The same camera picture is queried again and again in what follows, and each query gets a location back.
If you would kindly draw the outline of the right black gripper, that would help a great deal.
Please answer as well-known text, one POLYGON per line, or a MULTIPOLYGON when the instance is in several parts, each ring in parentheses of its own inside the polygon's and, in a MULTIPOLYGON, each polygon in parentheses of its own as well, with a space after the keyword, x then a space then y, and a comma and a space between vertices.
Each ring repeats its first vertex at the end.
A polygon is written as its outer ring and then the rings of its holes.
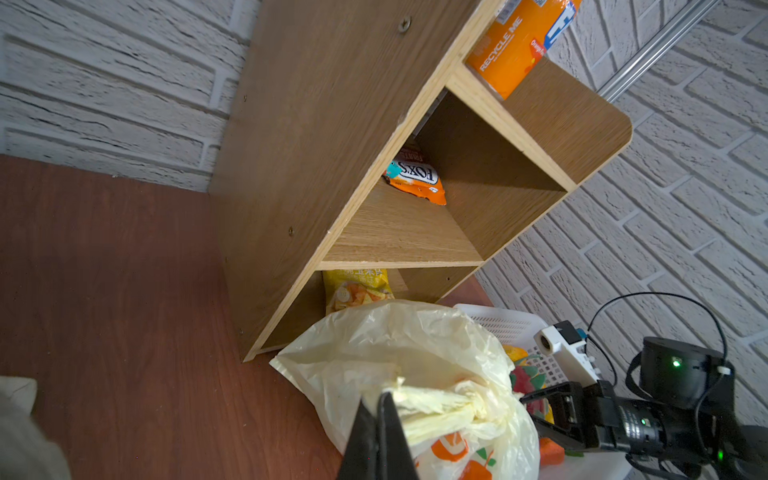
POLYGON ((563 382, 525 394, 546 401, 555 420, 531 419, 540 437, 566 450, 621 452, 636 469, 663 479, 697 479, 710 466, 721 479, 767 476, 767 430, 735 413, 735 368, 725 354, 681 341, 647 337, 630 363, 631 398, 599 382, 563 382), (585 414, 593 391, 593 419, 585 414))

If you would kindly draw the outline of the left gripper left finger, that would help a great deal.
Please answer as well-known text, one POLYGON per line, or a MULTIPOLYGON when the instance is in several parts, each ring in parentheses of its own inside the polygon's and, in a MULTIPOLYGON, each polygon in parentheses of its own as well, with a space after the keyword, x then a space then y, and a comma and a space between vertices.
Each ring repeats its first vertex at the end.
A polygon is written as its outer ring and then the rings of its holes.
POLYGON ((377 418, 361 400, 336 479, 377 479, 378 451, 377 418))

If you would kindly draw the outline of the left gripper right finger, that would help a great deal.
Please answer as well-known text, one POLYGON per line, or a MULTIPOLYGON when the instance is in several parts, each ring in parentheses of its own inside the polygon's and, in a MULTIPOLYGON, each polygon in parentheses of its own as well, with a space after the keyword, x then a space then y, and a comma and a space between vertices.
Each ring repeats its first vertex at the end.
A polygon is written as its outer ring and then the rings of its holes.
POLYGON ((419 479, 391 392, 378 400, 377 442, 378 479, 419 479))

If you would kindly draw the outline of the cream plastic grocery bag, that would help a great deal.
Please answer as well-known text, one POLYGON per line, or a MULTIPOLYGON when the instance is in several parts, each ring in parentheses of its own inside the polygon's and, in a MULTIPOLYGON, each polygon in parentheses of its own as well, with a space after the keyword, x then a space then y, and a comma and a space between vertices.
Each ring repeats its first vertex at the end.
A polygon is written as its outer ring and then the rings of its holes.
POLYGON ((449 307, 385 300, 321 319, 272 367, 344 451, 360 406, 390 394, 422 479, 535 479, 539 439, 500 341, 449 307))

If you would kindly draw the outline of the yellow chips bag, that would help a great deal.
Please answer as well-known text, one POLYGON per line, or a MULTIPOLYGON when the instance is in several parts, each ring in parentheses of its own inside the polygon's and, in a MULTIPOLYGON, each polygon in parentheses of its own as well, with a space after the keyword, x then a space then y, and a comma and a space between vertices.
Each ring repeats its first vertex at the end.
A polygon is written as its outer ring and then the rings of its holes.
POLYGON ((394 298, 386 269, 327 270, 322 278, 326 314, 394 298))

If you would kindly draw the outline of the white floral canvas tote bag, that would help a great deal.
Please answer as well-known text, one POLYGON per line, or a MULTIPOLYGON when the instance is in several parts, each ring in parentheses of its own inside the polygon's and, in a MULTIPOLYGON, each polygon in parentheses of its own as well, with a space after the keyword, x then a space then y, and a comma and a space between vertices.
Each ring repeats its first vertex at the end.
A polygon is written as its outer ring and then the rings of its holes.
POLYGON ((61 448, 32 418, 35 379, 1 377, 1 478, 71 479, 61 448))

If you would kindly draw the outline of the pink dragon fruit toy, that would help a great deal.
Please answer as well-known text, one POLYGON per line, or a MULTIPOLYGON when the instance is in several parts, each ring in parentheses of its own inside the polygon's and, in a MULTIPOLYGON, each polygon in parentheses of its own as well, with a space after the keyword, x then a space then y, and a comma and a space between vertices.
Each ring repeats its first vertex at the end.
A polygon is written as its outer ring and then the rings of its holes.
MULTIPOLYGON (((514 360, 515 368, 510 374, 512 389, 516 393, 527 395, 546 386, 547 377, 528 357, 514 360)), ((534 416, 545 418, 548 405, 544 400, 536 400, 526 405, 527 411, 534 416)))

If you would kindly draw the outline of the white plastic basket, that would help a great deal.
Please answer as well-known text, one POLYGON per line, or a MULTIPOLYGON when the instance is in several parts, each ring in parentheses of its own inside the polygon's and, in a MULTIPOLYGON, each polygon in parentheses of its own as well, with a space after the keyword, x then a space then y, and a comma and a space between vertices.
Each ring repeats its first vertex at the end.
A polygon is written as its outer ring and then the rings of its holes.
MULTIPOLYGON (((548 324, 540 317, 513 310, 487 306, 456 304, 455 308, 482 325, 503 344, 540 355, 535 335, 548 324)), ((621 453, 585 453, 583 457, 566 456, 561 465, 544 466, 540 479, 625 479, 631 471, 621 453)))

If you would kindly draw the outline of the orange Fox's candy bag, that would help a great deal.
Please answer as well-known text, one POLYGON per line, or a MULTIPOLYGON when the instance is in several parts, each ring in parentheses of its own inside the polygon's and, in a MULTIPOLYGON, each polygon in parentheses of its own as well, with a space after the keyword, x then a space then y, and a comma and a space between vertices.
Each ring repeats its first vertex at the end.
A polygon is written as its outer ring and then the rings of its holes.
POLYGON ((387 166, 383 178, 399 191, 436 205, 447 205, 441 178, 419 150, 403 147, 387 166))

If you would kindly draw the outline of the wooden shelf unit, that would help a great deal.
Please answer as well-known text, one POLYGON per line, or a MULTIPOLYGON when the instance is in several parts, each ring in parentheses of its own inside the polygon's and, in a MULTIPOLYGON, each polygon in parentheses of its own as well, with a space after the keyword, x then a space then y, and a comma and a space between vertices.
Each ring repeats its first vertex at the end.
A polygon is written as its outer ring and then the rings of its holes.
POLYGON ((631 141, 549 60, 506 100, 465 60, 498 1, 266 1, 210 183, 243 361, 324 314, 325 270, 385 268, 435 302, 631 141), (383 174, 419 150, 447 205, 383 174))

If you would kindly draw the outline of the orange Fanta can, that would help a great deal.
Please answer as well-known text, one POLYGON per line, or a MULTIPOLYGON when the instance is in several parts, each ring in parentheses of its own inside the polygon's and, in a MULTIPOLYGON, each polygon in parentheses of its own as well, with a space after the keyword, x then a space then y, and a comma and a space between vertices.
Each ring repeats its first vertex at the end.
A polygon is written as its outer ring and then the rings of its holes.
POLYGON ((499 99, 507 99, 568 28, 581 4, 580 0, 505 2, 466 65, 499 99))

